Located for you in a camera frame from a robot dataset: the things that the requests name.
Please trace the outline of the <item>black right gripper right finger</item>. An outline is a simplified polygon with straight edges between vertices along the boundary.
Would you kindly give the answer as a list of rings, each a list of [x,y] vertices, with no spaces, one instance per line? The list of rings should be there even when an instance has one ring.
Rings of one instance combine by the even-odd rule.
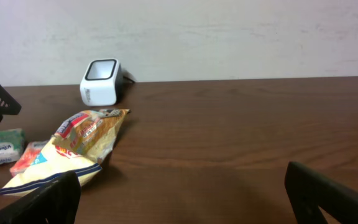
[[[358,192],[295,161],[288,163],[285,189],[298,223],[358,223]]]

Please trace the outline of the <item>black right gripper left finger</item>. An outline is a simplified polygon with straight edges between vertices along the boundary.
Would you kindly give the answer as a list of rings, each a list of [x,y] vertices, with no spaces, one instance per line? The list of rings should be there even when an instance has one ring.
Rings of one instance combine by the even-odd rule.
[[[81,186],[73,171],[44,184],[0,210],[0,224],[74,223]]]

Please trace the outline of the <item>orange snack packet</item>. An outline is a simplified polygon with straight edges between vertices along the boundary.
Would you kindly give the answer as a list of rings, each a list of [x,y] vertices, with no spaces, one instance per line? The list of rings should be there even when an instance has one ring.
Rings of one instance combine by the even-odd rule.
[[[48,141],[34,141],[28,143],[21,158],[9,169],[11,175],[14,177],[17,174],[23,173],[33,163],[43,147]]]

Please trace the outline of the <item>yellow snack chip bag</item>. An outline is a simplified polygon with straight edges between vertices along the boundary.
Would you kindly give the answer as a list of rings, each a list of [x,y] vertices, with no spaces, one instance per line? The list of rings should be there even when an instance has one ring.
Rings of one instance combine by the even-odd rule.
[[[0,188],[0,195],[22,197],[73,171],[81,186],[101,170],[112,152],[129,109],[85,110],[66,119],[30,166]]]

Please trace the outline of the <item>green tissue pack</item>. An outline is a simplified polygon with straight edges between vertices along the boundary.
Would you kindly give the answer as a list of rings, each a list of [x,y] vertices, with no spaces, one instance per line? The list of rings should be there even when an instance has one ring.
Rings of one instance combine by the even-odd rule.
[[[0,131],[0,165],[18,161],[24,152],[23,129]]]

